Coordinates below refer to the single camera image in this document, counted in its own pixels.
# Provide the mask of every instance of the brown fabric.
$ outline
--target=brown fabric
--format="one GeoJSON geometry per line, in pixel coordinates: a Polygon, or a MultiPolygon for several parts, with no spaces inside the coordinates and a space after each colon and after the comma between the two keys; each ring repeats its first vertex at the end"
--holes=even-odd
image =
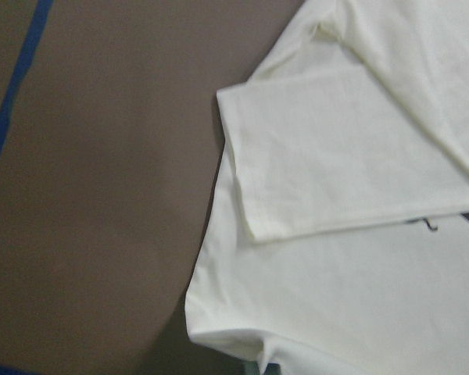
{"type": "MultiPolygon", "coordinates": [[[[0,2],[0,101],[34,4],[0,2]]],[[[238,372],[188,342],[179,298],[223,144],[215,90],[248,77],[299,4],[54,3],[0,159],[0,363],[238,372]]]]}

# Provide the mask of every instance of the white sleeve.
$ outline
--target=white sleeve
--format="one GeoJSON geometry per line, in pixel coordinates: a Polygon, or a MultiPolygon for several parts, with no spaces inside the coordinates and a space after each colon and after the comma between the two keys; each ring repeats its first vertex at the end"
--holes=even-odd
{"type": "Polygon", "coordinates": [[[469,211],[469,47],[424,4],[338,0],[276,68],[218,92],[255,241],[469,211]],[[323,30],[364,64],[321,67],[323,30]],[[319,69],[285,73],[299,59],[319,69]]]}

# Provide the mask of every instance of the white cloth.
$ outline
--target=white cloth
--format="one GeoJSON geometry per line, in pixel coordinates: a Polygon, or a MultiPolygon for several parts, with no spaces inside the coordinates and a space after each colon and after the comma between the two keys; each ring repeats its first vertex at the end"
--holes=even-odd
{"type": "Polygon", "coordinates": [[[283,374],[469,374],[469,0],[435,4],[308,0],[219,92],[194,342],[283,374]]]}

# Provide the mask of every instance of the white t-shirt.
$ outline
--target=white t-shirt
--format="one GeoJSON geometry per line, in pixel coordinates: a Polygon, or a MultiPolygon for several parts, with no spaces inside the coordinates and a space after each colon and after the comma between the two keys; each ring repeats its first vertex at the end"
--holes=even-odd
{"type": "Polygon", "coordinates": [[[469,0],[308,0],[218,98],[190,338],[294,375],[469,374],[469,0]]]}

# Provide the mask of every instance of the clothing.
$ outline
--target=clothing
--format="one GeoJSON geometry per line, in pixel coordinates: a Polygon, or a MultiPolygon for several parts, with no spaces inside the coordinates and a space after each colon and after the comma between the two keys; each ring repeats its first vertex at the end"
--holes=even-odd
{"type": "Polygon", "coordinates": [[[464,5],[309,0],[219,91],[193,341],[283,374],[469,374],[464,5]]]}

